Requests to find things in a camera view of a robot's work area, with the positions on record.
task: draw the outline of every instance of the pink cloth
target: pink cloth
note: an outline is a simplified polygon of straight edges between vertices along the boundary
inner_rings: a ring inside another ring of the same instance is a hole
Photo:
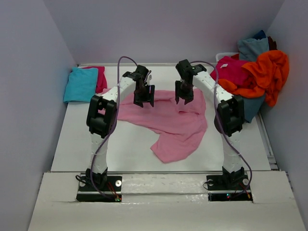
[[[242,66],[247,62],[246,60],[236,60],[229,56],[223,57],[216,65],[219,79],[226,79],[237,86],[241,86],[248,77],[248,74],[242,71]],[[210,75],[216,80],[216,71],[212,71]]]
[[[103,89],[107,88],[107,80],[105,77],[105,67],[104,66],[87,66],[83,67],[83,69],[89,68],[97,68],[98,69],[98,76],[97,76],[97,83],[95,93],[101,93]]]
[[[205,100],[199,89],[187,105],[184,100],[176,104],[175,93],[169,90],[155,91],[154,108],[149,103],[144,103],[144,108],[134,105],[133,97],[131,94],[121,103],[118,119],[158,133],[151,150],[162,162],[183,160],[198,148],[207,128]]]

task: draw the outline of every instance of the pile of clothes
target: pile of clothes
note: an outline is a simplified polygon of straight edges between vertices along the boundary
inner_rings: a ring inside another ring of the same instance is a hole
[[[245,120],[251,123],[265,101],[273,107],[289,74],[288,57],[263,30],[237,42],[239,54],[217,63],[218,83],[233,95],[244,98]],[[216,79],[216,72],[211,73]]]

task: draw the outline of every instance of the cloth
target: cloth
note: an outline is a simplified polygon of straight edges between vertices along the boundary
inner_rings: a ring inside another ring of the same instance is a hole
[[[105,73],[104,73],[105,67],[104,66],[87,66],[87,67],[83,67],[82,69],[90,69],[90,68],[98,69],[95,93],[102,93],[103,89],[107,88],[107,80],[106,80]]]
[[[183,160],[195,151],[206,131],[205,100],[199,89],[187,105],[176,104],[174,91],[155,91],[154,107],[133,104],[133,94],[121,103],[118,119],[146,127],[159,134],[151,150],[164,163]]]
[[[255,62],[260,54],[270,50],[268,38],[260,40],[254,38],[239,40],[237,42],[237,48],[239,49],[240,60],[250,62]]]
[[[226,79],[220,79],[218,83],[226,91],[249,99],[265,93],[265,102],[273,107],[289,75],[287,55],[282,51],[268,51],[259,55],[256,62],[245,63],[242,69],[249,75],[243,86],[236,86]]]
[[[245,113],[245,120],[248,123],[251,123],[252,119],[256,116],[258,113],[261,105],[263,104],[265,100],[265,94],[261,97],[248,99],[243,97],[244,100],[244,113]]]
[[[265,32],[263,30],[260,30],[258,33],[256,33],[253,37],[253,39],[265,39],[266,35]]]
[[[270,51],[277,50],[277,43],[270,36],[268,36],[268,40],[269,40],[269,50]]]
[[[242,66],[247,62],[235,60],[229,56],[223,57],[216,65],[219,79],[226,79],[237,86],[241,86],[248,77],[248,74],[242,71]],[[216,71],[212,71],[210,75],[216,80]]]
[[[97,68],[82,69],[73,67],[73,71],[68,76],[63,102],[90,102],[95,94],[97,76]]]

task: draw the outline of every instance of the blue-gray cloth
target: blue-gray cloth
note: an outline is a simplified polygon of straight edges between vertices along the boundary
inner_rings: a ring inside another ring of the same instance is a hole
[[[253,39],[265,39],[266,38],[266,34],[265,34],[265,32],[263,30],[260,30],[252,38]]]
[[[254,38],[239,40],[237,42],[237,48],[240,53],[239,59],[250,62],[255,62],[260,54],[270,50],[268,38],[260,40]]]
[[[265,94],[258,98],[244,98],[244,113],[245,113],[245,120],[248,123],[251,123],[252,119],[256,116],[258,113],[262,103],[265,100]]]
[[[73,67],[73,71],[68,76],[63,102],[90,102],[95,94],[97,76],[97,68],[82,69]]]

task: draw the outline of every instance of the table surface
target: table surface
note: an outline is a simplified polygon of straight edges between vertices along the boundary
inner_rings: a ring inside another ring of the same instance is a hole
[[[45,173],[29,231],[304,231],[284,172],[254,172],[254,202],[209,202],[206,174],[126,174],[122,203],[79,203],[75,173]]]
[[[174,66],[151,66],[156,90],[174,90],[179,75]],[[133,66],[122,66],[120,74],[134,71]],[[107,66],[108,87],[116,86],[116,66]],[[214,126],[212,101],[205,99],[208,128],[198,149],[185,160],[164,164],[150,150],[158,134],[147,128],[118,121],[109,139],[107,164],[109,172],[196,172],[221,171],[223,163],[222,140]],[[69,103],[65,114],[51,171],[85,171],[90,162],[90,133],[86,126],[88,103]],[[270,170],[265,144],[257,120],[244,124],[241,153],[253,170]]]

